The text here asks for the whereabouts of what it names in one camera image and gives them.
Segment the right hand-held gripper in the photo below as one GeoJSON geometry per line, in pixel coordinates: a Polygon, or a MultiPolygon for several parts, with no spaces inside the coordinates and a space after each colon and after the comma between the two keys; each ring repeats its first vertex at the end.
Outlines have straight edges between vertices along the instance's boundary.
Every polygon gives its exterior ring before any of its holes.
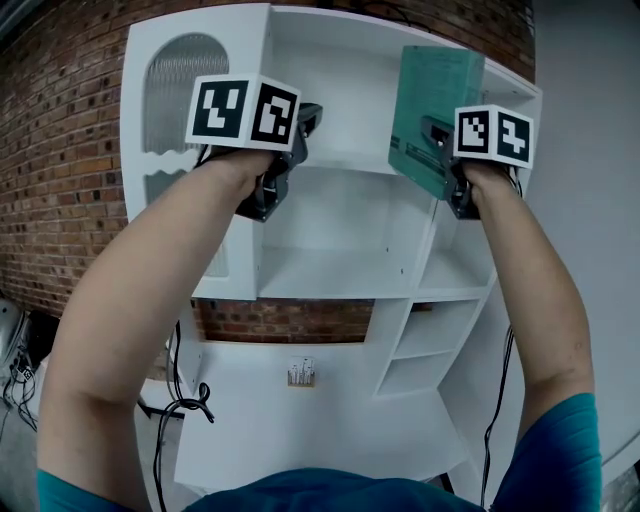
{"type": "Polygon", "coordinates": [[[472,185],[463,172],[464,163],[496,165],[517,192],[522,191],[518,171],[533,166],[534,121],[497,105],[457,108],[454,125],[425,115],[421,135],[427,144],[441,147],[444,197],[459,220],[480,218],[472,185]]]}

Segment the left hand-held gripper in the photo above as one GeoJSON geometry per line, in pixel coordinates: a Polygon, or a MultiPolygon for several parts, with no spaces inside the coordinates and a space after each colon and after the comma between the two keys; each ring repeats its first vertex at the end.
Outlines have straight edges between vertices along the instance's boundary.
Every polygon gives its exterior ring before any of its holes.
{"type": "Polygon", "coordinates": [[[264,75],[199,76],[185,141],[201,146],[198,167],[241,149],[274,154],[236,210],[239,216],[265,222],[288,193],[289,173],[308,158],[307,138],[322,116],[321,105],[303,102],[298,89],[264,75]]]}

